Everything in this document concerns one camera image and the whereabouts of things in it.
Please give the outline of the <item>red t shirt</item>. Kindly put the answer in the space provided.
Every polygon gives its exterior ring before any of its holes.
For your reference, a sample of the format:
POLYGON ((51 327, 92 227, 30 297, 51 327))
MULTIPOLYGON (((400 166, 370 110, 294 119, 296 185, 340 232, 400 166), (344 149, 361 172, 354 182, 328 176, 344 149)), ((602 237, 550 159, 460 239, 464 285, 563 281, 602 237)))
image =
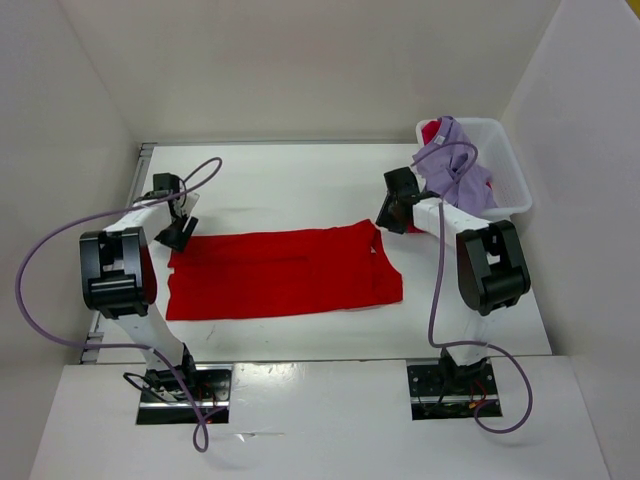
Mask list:
POLYGON ((169 321, 244 320, 400 303, 403 279, 369 220, 197 236, 168 266, 169 321))

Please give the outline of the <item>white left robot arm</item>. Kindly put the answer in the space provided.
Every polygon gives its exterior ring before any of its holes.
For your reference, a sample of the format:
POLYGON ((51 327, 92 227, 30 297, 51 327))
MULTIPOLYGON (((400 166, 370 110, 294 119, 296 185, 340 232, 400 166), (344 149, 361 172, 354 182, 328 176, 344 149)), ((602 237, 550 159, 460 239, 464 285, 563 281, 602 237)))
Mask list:
POLYGON ((136 199, 136 211, 79 240, 82 292, 86 306, 115 321, 142 351, 146 394, 159 401, 184 401, 184 383, 196 386, 196 367, 188 347, 169 330, 156 305, 158 282, 150 248, 185 250, 198 220, 191 216, 196 194, 166 201, 186 185, 171 173, 156 174, 153 188, 136 199))

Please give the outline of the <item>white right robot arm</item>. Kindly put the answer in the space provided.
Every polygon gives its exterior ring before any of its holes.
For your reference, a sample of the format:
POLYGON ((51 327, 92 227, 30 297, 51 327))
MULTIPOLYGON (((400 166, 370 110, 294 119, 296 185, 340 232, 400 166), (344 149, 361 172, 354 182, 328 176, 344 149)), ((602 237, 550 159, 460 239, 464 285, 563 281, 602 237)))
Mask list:
POLYGON ((489 342, 476 328, 460 340, 435 339, 436 316, 444 279, 445 253, 456 259, 458 291, 464 304, 482 317, 509 308, 529 292, 531 279, 516 227, 508 220, 490 222, 419 189, 412 170, 384 174, 386 197, 376 225, 404 234, 414 227, 439 239, 436 284, 429 314, 429 344, 440 350, 439 366, 454 382, 478 373, 486 363, 489 342))

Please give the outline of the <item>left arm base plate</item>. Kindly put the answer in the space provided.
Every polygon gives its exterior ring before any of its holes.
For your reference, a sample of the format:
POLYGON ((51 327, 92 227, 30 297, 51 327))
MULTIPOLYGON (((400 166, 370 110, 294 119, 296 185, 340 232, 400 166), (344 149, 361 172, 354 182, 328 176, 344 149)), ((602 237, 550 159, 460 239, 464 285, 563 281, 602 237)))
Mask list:
POLYGON ((207 424, 227 424, 232 372, 230 364, 196 364, 185 380, 192 401, 168 371, 125 372, 123 378, 140 393, 136 424, 196 424, 193 404, 207 424))

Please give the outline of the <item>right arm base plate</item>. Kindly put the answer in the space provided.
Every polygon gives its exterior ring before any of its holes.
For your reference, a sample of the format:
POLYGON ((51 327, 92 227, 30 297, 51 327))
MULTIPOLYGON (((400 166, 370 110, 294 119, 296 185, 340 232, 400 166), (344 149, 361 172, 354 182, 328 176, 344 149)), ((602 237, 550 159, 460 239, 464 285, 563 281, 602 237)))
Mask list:
POLYGON ((435 359, 406 366, 413 421, 502 416, 492 365, 485 361, 452 376, 435 359))

